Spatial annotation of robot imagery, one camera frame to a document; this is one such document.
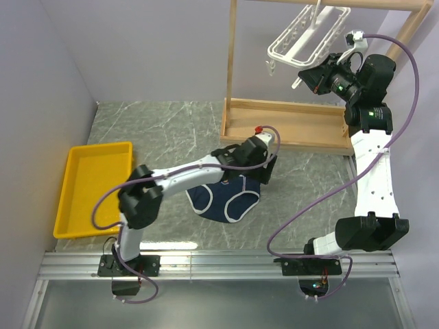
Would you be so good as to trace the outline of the white clip hanger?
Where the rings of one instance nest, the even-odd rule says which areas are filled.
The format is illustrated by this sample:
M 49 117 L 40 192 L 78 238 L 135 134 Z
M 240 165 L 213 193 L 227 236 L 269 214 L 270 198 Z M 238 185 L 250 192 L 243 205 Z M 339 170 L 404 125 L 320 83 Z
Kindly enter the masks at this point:
M 349 7 L 322 5 L 321 1 L 306 5 L 268 47 L 265 64 L 269 75 L 273 76 L 278 63 L 299 70 L 320 64 L 344 31 L 350 13 Z M 317 35 L 322 38 L 308 57 L 302 59 L 300 53 Z

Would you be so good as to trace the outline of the navy blue underwear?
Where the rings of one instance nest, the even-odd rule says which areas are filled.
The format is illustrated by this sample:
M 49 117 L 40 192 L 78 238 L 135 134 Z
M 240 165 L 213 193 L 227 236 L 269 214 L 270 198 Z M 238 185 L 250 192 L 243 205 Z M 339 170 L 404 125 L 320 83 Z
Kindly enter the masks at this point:
M 261 184 L 243 175 L 186 191 L 195 214 L 220 223 L 241 221 L 259 203 L 260 194 Z

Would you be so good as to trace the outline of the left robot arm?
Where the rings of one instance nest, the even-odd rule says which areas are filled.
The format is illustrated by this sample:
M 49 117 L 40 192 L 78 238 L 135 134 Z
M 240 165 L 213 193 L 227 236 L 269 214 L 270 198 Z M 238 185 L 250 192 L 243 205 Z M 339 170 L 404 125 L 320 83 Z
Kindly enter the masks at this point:
M 258 203 L 277 157 L 274 135 L 258 132 L 240 145 L 168 169 L 137 167 L 118 192 L 122 231 L 112 249 L 114 268 L 132 275 L 140 267 L 143 231 L 155 222 L 165 199 L 185 193 L 194 213 L 219 223 L 240 222 Z

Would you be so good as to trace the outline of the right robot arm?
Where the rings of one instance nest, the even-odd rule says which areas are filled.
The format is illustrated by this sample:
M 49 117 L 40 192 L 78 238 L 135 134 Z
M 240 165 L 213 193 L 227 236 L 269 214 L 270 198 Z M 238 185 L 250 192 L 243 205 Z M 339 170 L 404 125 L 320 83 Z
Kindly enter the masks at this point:
M 395 69 L 390 58 L 372 54 L 352 71 L 349 57 L 331 53 L 320 65 L 298 74 L 313 93 L 334 93 L 345 101 L 344 120 L 358 177 L 354 215 L 339 219 L 332 233 L 305 245 L 302 265 L 307 272 L 324 269 L 325 255 L 390 249 L 409 231 L 409 221 L 401 218 L 394 199 L 388 146 L 392 112 L 383 101 Z

